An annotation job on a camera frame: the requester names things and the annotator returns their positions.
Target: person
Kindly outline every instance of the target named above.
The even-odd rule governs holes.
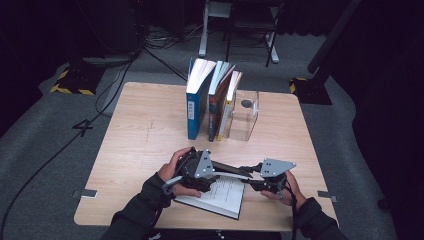
[[[146,237],[154,227],[158,211],[161,209],[161,205],[163,204],[163,199],[165,197],[165,194],[162,190],[162,185],[173,177],[178,160],[184,156],[185,153],[190,151],[190,149],[191,147],[188,147],[176,151],[172,155],[169,163],[164,164],[158,172],[156,172],[152,177],[144,182],[141,192],[134,196],[123,210],[114,214],[111,225],[103,234],[101,240],[147,239]],[[314,240],[347,239],[346,236],[339,230],[337,222],[322,212],[321,206],[314,198],[306,199],[305,196],[303,196],[293,174],[290,171],[287,171],[286,175],[292,192],[297,199],[294,223],[296,227],[300,228],[301,233],[305,237]],[[199,191],[185,188],[181,184],[175,184],[173,186],[173,194],[175,196],[201,196]],[[282,199],[279,199],[277,194],[268,191],[261,191],[261,194],[268,199],[278,200],[285,205],[290,206],[292,202],[292,196],[287,190],[283,190]],[[191,234],[191,239],[199,239],[193,237],[196,236],[195,233],[204,234],[206,232],[192,231],[192,233],[193,234]]]

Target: transparent acrylic box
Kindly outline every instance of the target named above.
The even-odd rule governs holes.
[[[259,93],[257,91],[236,92],[231,126],[228,137],[248,141],[259,114]]]

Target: black cable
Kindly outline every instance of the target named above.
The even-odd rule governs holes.
[[[120,51],[120,50],[116,50],[113,49],[111,47],[109,47],[103,40],[102,38],[99,36],[99,34],[97,33],[96,29],[94,28],[94,26],[91,24],[90,19],[88,18],[87,14],[85,14],[79,0],[75,0],[75,3],[78,6],[78,9],[80,10],[81,14],[83,15],[85,21],[87,22],[87,25],[89,26],[91,32],[94,34],[94,36],[97,38],[97,40],[100,42],[100,44],[107,50],[109,50],[110,52],[114,53],[114,54],[118,54],[118,55],[126,55],[126,59],[125,60],[119,60],[119,61],[102,61],[102,62],[93,62],[93,61],[89,61],[89,60],[85,60],[83,59],[83,61],[85,63],[87,63],[87,65],[89,67],[92,68],[112,68],[112,67],[117,67],[117,66],[122,66],[122,65],[126,65],[132,61],[134,61],[138,55],[140,54],[141,51],[141,46],[143,44],[143,41],[140,40],[139,45],[137,47],[137,49],[135,49],[133,52],[128,52],[128,51]]]
[[[211,17],[211,18],[209,18],[208,22],[210,22],[214,19],[215,19],[215,17]],[[203,27],[203,23],[198,25],[197,27],[195,27],[193,30],[189,31],[182,38],[177,38],[177,37],[173,37],[173,36],[165,37],[163,35],[163,33],[160,32],[160,31],[150,32],[149,35],[151,35],[152,33],[155,33],[156,35],[160,33],[161,36],[154,36],[153,39],[150,39],[149,36],[147,36],[145,47],[148,47],[148,48],[151,48],[151,49],[168,49],[168,48],[173,47],[177,43],[188,42],[188,41],[191,41],[193,39],[200,38],[202,36],[202,34],[197,35],[197,36],[191,36],[191,35],[196,33],[198,30],[201,30],[202,27]],[[153,45],[151,43],[152,41],[160,41],[160,40],[164,41],[164,43],[162,45]]]
[[[290,186],[290,182],[287,181],[287,184],[289,185],[288,187],[284,187],[291,195],[292,198],[292,215],[293,215],[293,225],[292,225],[292,240],[296,239],[297,236],[297,227],[295,226],[294,223],[294,218],[297,216],[297,211],[296,211],[296,204],[297,204],[297,199],[296,199],[296,195],[294,195],[292,188]]]
[[[228,233],[224,233],[223,236],[184,236],[184,238],[178,238],[174,240],[240,240],[240,238],[233,237],[228,235]]]
[[[156,60],[158,60],[159,62],[161,62],[163,65],[165,65],[166,67],[168,67],[171,71],[173,71],[175,74],[177,74],[177,76],[179,76],[181,79],[183,79],[184,81],[187,82],[187,75],[181,73],[178,69],[176,69],[175,67],[169,65],[167,62],[165,62],[164,60],[158,58],[156,55],[154,55],[152,52],[150,52],[147,48],[144,48],[144,50],[147,52],[147,54],[149,54],[151,57],[155,58]]]
[[[122,72],[122,70],[125,68],[125,65],[124,66],[122,66],[122,68],[121,68],[121,70],[119,70],[119,72],[118,72],[118,76],[116,76],[116,78],[115,78],[115,80],[111,83],[111,84],[109,84],[109,86],[99,95],[99,97],[97,97],[97,99],[96,99],[96,103],[95,103],[95,108],[96,108],[96,112],[97,113],[101,113],[101,111],[97,108],[97,103],[99,102],[99,99],[100,99],[100,97],[101,96],[103,96],[103,94],[105,94],[106,93],[106,91],[109,89],[109,88],[111,88],[112,86],[113,86],[113,84],[115,84],[116,83],[116,81],[118,81],[118,79],[119,79],[119,76],[121,75],[121,72]],[[103,116],[105,116],[105,117],[108,117],[108,118],[111,118],[112,116],[109,116],[109,115],[107,115],[107,114],[105,114],[104,112],[102,112],[101,113]]]
[[[31,183],[31,181],[47,166],[49,165],[63,150],[65,150],[75,139],[78,138],[78,136],[80,134],[82,134],[85,130],[87,130],[87,128],[94,122],[96,121],[97,118],[99,118],[103,112],[109,107],[109,105],[112,103],[113,99],[115,99],[116,95],[119,92],[119,89],[124,81],[125,75],[129,69],[129,67],[131,66],[131,64],[133,63],[130,62],[130,64],[128,64],[127,68],[125,69],[125,72],[122,76],[121,82],[119,83],[119,87],[117,89],[117,91],[115,92],[115,94],[113,95],[112,99],[109,101],[109,103],[102,109],[102,111],[100,111],[100,113],[98,113],[93,120],[89,121],[77,134],[75,134],[74,137],[72,137],[62,148],[59,149],[59,151],[57,151],[50,159],[48,159],[40,168],[38,168],[37,171],[35,171],[35,173],[24,183],[24,185],[18,190],[18,192],[15,194],[15,196],[13,197],[12,201],[10,202],[10,204],[8,205],[3,219],[2,219],[2,223],[1,223],[1,227],[0,227],[0,240],[3,240],[4,237],[4,228],[6,226],[6,220],[7,217],[9,215],[10,210],[12,209],[13,205],[15,204],[16,200],[18,199],[18,197],[21,195],[21,193],[25,190],[25,188]]]

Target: black mechanical arm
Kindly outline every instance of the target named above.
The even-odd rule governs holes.
[[[169,195],[176,183],[184,187],[197,189],[201,192],[210,191],[210,185],[221,175],[231,175],[249,184],[255,191],[267,190],[276,193],[280,199],[281,191],[286,186],[285,172],[296,166],[293,162],[275,159],[264,159],[256,166],[239,168],[212,161],[208,150],[198,151],[194,147],[177,163],[174,178],[163,185],[164,192]],[[258,172],[263,180],[253,180],[250,173]]]

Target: white book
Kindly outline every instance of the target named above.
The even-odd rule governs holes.
[[[175,201],[238,220],[243,192],[244,183],[239,179],[221,176],[200,198],[178,196]]]
[[[233,71],[231,75],[230,86],[228,87],[227,96],[225,98],[224,111],[222,113],[221,123],[218,129],[218,141],[221,141],[224,136],[228,137],[229,135],[229,129],[231,127],[233,116],[232,112],[234,110],[234,100],[242,76],[243,72],[239,71]]]

